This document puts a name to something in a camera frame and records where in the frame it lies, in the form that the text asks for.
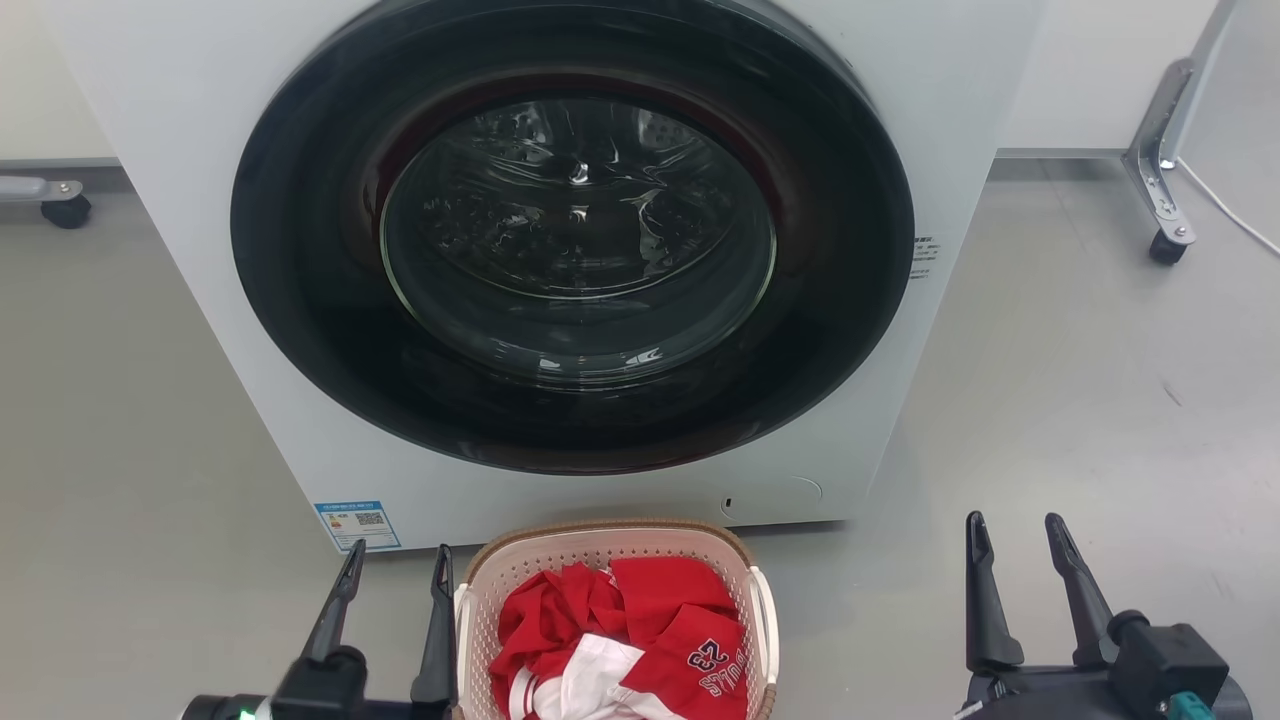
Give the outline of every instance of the clothes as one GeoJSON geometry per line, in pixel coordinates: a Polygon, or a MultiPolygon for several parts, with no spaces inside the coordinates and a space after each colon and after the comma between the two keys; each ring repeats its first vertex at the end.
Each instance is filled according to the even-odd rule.
{"type": "Polygon", "coordinates": [[[516,588],[498,616],[502,651],[489,665],[498,707],[508,707],[521,667],[543,679],[561,675],[588,632],[626,639],[622,596],[607,573],[579,562],[561,574],[539,573],[516,588]]]}
{"type": "Polygon", "coordinates": [[[648,720],[744,720],[748,659],[742,634],[737,620],[686,605],[635,662],[613,698],[648,720]]]}
{"type": "Polygon", "coordinates": [[[609,562],[626,607],[627,642],[648,650],[676,614],[695,605],[737,619],[723,580],[692,557],[626,557],[609,562]]]}
{"type": "Polygon", "coordinates": [[[622,678],[644,655],[609,638],[586,634],[564,666],[564,674],[539,682],[522,669],[512,684],[508,715],[539,720],[643,720],[613,698],[622,678]]]}
{"type": "Polygon", "coordinates": [[[499,615],[494,700],[509,720],[742,720],[736,618],[716,571],[687,557],[539,573],[499,615]]]}

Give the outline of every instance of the washing machine door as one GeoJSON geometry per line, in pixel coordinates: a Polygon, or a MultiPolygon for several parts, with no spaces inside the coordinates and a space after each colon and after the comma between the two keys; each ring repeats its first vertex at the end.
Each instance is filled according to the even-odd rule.
{"type": "Polygon", "coordinates": [[[271,101],[232,202],[248,300],[319,388],[539,473],[804,413],[883,334],[911,237],[845,64],[707,0],[379,4],[271,101]]]}

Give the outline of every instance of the red clothing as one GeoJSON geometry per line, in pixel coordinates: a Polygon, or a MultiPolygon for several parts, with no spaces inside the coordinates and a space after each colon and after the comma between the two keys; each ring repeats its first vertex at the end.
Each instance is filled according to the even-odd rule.
{"type": "MultiPolygon", "coordinates": [[[[745,680],[728,682],[730,667],[739,661],[742,626],[716,571],[689,557],[626,557],[613,560],[609,570],[612,577],[577,562],[559,574],[543,571],[507,597],[498,618],[502,651],[489,665],[498,707],[507,712],[512,680],[521,667],[539,680],[559,676],[582,634],[591,633],[646,651],[632,670],[640,673],[639,687],[623,683],[625,688],[664,701],[669,697],[694,712],[685,716],[689,720],[745,717],[745,680]],[[703,648],[709,657],[695,657],[709,642],[716,646],[703,648]],[[680,678],[673,685],[655,684],[660,673],[672,671],[680,678]],[[721,673],[724,682],[716,694],[704,679],[721,673]],[[736,712],[739,697],[741,712],[723,714],[726,707],[736,712]],[[708,698],[721,702],[705,705],[708,698]]],[[[742,671],[745,661],[736,670],[742,671]]]]}

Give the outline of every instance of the metal stand leg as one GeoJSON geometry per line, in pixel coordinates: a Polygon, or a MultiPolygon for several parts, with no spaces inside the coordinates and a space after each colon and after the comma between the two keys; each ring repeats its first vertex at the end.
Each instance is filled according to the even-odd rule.
{"type": "Polygon", "coordinates": [[[1133,143],[1124,155],[1124,167],[1129,170],[1129,177],[1142,190],[1147,210],[1160,223],[1160,231],[1151,242],[1151,258],[1166,265],[1180,260],[1187,246],[1196,242],[1196,233],[1174,201],[1164,170],[1165,132],[1194,73],[1194,60],[1190,58],[1175,60],[1169,65],[1156,88],[1156,96],[1147,108],[1147,115],[1138,126],[1138,135],[1133,137],[1133,143]]]}
{"type": "Polygon", "coordinates": [[[44,178],[0,176],[0,204],[40,202],[46,220],[65,229],[76,229],[88,219],[92,208],[82,195],[84,186],[77,181],[49,182],[44,178]]]}
{"type": "Polygon", "coordinates": [[[1165,70],[1156,96],[1147,108],[1147,115],[1138,127],[1138,135],[1124,155],[1129,177],[1138,184],[1147,209],[1160,223],[1160,231],[1151,241],[1149,255],[1165,265],[1180,260],[1187,246],[1196,242],[1196,233],[1165,182],[1165,170],[1178,167],[1183,137],[1236,4],[1238,0],[1219,0],[1192,56],[1175,60],[1165,70]]]}

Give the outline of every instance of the plastic basket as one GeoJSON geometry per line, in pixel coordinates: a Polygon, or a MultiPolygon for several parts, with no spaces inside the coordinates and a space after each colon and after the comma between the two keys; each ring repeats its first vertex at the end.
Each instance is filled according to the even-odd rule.
{"type": "Polygon", "coordinates": [[[493,701],[489,664],[498,656],[498,614],[513,589],[543,570],[585,562],[603,569],[614,557],[695,557],[724,580],[746,628],[748,716],[768,720],[778,679],[778,624],[773,594],[751,553],[732,533],[690,520],[612,520],[552,525],[503,536],[480,551],[454,597],[458,715],[503,720],[493,701]]]}

